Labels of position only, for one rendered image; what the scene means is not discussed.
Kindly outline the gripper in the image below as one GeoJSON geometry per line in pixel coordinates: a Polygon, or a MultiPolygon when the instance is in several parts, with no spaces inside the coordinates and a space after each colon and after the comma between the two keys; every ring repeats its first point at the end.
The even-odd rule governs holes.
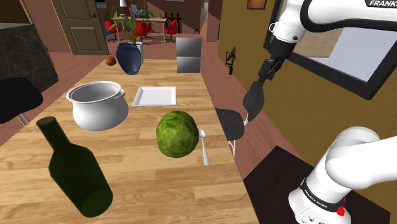
{"type": "Polygon", "coordinates": [[[295,48],[295,43],[287,43],[277,39],[276,37],[272,39],[272,41],[268,45],[268,52],[270,54],[270,59],[265,59],[263,61],[260,71],[258,72],[259,86],[261,87],[263,86],[267,78],[268,72],[272,68],[273,62],[277,61],[274,67],[272,68],[272,71],[270,72],[271,80],[274,78],[276,72],[280,70],[284,62],[283,60],[287,59],[292,54],[294,48],[295,48]]]}

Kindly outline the black chair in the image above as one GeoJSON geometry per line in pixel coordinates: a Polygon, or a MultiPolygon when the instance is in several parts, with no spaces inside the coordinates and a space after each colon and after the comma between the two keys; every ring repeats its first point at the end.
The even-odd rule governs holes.
{"type": "Polygon", "coordinates": [[[254,120],[264,105],[263,83],[254,81],[243,98],[243,106],[247,111],[247,117],[242,119],[240,113],[230,109],[216,108],[216,113],[225,133],[228,144],[232,147],[235,157],[235,142],[244,135],[244,127],[254,120]]]}
{"type": "Polygon", "coordinates": [[[42,103],[42,94],[28,79],[15,77],[0,80],[0,124],[17,117],[26,126],[29,119],[24,113],[42,103]]]}

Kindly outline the black framed window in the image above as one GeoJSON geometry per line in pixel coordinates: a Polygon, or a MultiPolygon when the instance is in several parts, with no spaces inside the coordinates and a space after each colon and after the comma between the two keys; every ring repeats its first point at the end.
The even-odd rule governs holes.
{"type": "MultiPolygon", "coordinates": [[[[275,0],[263,47],[268,50],[274,37],[296,46],[310,32],[346,27],[397,31],[397,0],[275,0]]],[[[377,63],[368,81],[294,51],[285,60],[370,100],[397,67],[397,40],[377,63]]],[[[266,80],[271,80],[272,68],[266,80]]]]}

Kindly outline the grey metal box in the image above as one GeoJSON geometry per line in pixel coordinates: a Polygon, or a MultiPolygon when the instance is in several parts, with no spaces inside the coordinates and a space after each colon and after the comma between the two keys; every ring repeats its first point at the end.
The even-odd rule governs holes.
{"type": "Polygon", "coordinates": [[[199,73],[201,60],[201,38],[176,38],[178,73],[199,73]]]}

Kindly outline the silver spoon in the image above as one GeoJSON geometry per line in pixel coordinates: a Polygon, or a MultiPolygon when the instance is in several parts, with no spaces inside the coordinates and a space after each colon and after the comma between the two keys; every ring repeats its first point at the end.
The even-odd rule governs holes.
{"type": "Polygon", "coordinates": [[[199,129],[198,136],[202,142],[202,153],[203,153],[204,164],[209,165],[209,158],[208,158],[207,150],[206,150],[205,144],[204,144],[205,132],[202,129],[199,129]]]}

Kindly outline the red office chair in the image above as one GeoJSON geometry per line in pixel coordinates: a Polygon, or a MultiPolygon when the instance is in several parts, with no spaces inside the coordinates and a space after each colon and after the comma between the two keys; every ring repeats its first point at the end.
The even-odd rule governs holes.
{"type": "Polygon", "coordinates": [[[150,31],[150,29],[148,28],[148,24],[149,23],[142,22],[141,20],[136,20],[134,35],[140,40],[148,35],[148,32],[150,31]]]}
{"type": "Polygon", "coordinates": [[[173,20],[165,29],[165,33],[170,36],[170,39],[167,39],[166,42],[174,43],[172,36],[178,33],[178,25],[177,20],[173,20]]]}
{"type": "Polygon", "coordinates": [[[112,19],[107,19],[105,21],[105,28],[108,32],[112,33],[115,35],[115,38],[113,39],[113,41],[118,41],[120,42],[120,30],[117,26],[117,23],[112,20],[112,19]]]}

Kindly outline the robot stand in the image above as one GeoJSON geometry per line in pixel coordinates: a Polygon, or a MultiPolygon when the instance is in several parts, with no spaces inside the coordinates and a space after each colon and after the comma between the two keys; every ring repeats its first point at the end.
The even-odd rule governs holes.
{"type": "MultiPolygon", "coordinates": [[[[260,224],[298,224],[288,202],[313,166],[276,146],[244,179],[260,224]]],[[[346,196],[352,224],[390,224],[390,212],[351,191],[346,196]]]]}

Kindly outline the white square plate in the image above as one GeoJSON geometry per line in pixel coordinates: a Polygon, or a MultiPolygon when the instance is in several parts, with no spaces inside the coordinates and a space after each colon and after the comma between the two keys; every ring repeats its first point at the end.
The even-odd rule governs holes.
{"type": "Polygon", "coordinates": [[[139,87],[132,106],[175,106],[176,104],[176,87],[139,87]]]}

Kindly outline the dark blue vase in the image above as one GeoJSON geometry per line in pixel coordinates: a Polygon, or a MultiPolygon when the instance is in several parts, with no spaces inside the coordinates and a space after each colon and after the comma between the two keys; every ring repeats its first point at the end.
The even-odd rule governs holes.
{"type": "Polygon", "coordinates": [[[134,75],[139,72],[142,55],[136,44],[120,43],[115,55],[121,69],[126,74],[134,75]]]}

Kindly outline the green leafy plant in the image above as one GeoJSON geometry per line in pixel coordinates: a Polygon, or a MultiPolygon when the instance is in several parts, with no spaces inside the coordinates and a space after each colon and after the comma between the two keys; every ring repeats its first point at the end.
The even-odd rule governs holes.
{"type": "MultiPolygon", "coordinates": [[[[112,11],[113,13],[110,13],[109,11],[105,12],[104,14],[104,21],[106,21],[107,19],[113,19],[115,17],[122,17],[121,14],[118,12],[118,10],[113,6],[112,7],[112,11]]],[[[138,18],[149,18],[150,15],[153,16],[153,12],[150,11],[149,9],[145,8],[142,10],[141,13],[138,13],[138,18]]],[[[132,19],[136,18],[136,14],[131,15],[132,19]]],[[[127,31],[128,32],[123,32],[122,31],[122,25],[121,23],[117,23],[117,26],[120,30],[120,32],[123,32],[124,35],[126,36],[127,39],[130,40],[130,42],[132,42],[133,44],[136,44],[137,42],[137,37],[134,35],[134,28],[136,26],[136,22],[132,22],[129,19],[125,20],[125,24],[127,25],[127,31]]]]}

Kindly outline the white round pot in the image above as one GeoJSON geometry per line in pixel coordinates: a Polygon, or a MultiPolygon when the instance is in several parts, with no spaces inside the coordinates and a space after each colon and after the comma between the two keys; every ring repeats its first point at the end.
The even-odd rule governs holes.
{"type": "Polygon", "coordinates": [[[73,118],[82,129],[102,131],[121,124],[129,113],[125,91],[113,81],[93,81],[66,94],[73,104],[73,118]]]}

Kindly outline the brown panel door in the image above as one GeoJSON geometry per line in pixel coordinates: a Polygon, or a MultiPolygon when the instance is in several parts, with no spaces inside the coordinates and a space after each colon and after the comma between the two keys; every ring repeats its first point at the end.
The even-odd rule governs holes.
{"type": "Polygon", "coordinates": [[[73,55],[109,55],[95,0],[51,0],[73,55]]]}

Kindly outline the dark green glass bottle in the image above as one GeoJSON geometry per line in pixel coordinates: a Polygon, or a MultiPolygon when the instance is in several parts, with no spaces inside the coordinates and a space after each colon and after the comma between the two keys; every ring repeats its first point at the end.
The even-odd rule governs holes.
{"type": "Polygon", "coordinates": [[[52,179],[83,216],[104,213],[113,193],[94,154],[70,142],[55,117],[41,118],[36,125],[53,149],[48,166],[52,179]]]}

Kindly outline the black wall fixture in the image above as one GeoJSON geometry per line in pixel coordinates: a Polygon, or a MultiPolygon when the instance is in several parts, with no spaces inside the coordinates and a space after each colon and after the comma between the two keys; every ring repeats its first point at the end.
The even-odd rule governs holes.
{"type": "Polygon", "coordinates": [[[235,47],[230,52],[226,53],[225,65],[229,68],[229,75],[233,73],[233,63],[235,60],[235,47]]]}

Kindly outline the framed wall picture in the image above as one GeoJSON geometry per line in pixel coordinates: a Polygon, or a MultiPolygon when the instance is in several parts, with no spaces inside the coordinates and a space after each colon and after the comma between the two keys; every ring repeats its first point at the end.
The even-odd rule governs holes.
{"type": "Polygon", "coordinates": [[[247,0],[248,10],[264,10],[267,0],[247,0]]]}

